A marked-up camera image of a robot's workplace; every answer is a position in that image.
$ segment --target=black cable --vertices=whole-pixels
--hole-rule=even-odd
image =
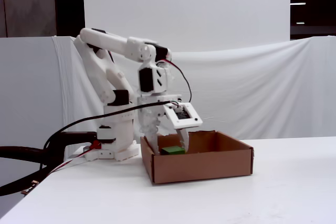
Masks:
[[[63,128],[61,128],[60,130],[58,130],[57,132],[55,132],[48,140],[47,142],[45,143],[43,149],[46,149],[48,144],[50,143],[51,139],[61,133],[62,131],[70,128],[71,126],[74,126],[75,124],[78,124],[78,123],[81,123],[81,122],[84,122],[84,121],[89,121],[89,120],[94,120],[94,119],[99,119],[99,118],[106,118],[108,116],[112,116],[112,115],[118,115],[118,114],[121,114],[121,113],[126,113],[126,112],[129,112],[129,111],[132,111],[132,110],[138,110],[138,109],[142,109],[142,108],[146,108],[146,107],[152,107],[152,106],[159,106],[159,105],[165,105],[167,103],[171,103],[171,101],[165,101],[165,102],[153,102],[153,103],[148,103],[148,104],[142,104],[142,105],[138,105],[138,106],[135,106],[135,107],[131,107],[131,108],[128,108],[128,109],[125,109],[125,110],[120,110],[120,111],[117,111],[117,112],[112,112],[112,113],[108,113],[108,114],[104,114],[104,115],[96,115],[96,116],[91,116],[89,118],[83,118],[83,119],[80,119],[80,120],[77,120],[73,123],[70,123],[66,126],[64,126]]]
[[[184,80],[186,81],[186,83],[187,83],[187,85],[188,85],[189,92],[190,92],[190,99],[189,99],[189,102],[191,102],[191,98],[192,98],[191,88],[190,88],[189,82],[188,82],[187,78],[184,76],[184,73],[182,72],[182,70],[181,70],[177,65],[175,65],[174,63],[172,63],[172,62],[169,61],[169,60],[163,59],[162,61],[165,61],[165,62],[167,62],[167,63],[173,65],[176,69],[178,69],[178,71],[180,71],[180,73],[182,74]]]

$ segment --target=open cardboard box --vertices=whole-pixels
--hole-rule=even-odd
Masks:
[[[141,138],[142,160],[155,184],[197,179],[224,178],[253,173],[253,148],[216,131],[189,133],[189,150],[181,155],[155,155]],[[177,134],[159,136],[159,150],[181,146]]]

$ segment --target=white backdrop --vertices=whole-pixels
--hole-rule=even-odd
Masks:
[[[137,89],[139,64],[115,58]],[[336,37],[175,53],[173,62],[188,78],[192,104],[204,122],[195,130],[222,131],[241,140],[336,135]],[[171,91],[188,101],[184,79],[172,72]],[[161,133],[171,128],[165,121]]]
[[[288,41],[290,0],[84,0],[86,27],[211,51]]]

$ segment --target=white table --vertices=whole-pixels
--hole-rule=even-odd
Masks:
[[[245,141],[254,174],[153,186],[141,157],[45,179],[5,223],[336,223],[336,137]]]

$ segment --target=green block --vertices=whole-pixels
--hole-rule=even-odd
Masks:
[[[179,146],[170,146],[170,147],[162,148],[160,153],[161,155],[185,154],[185,149]]]

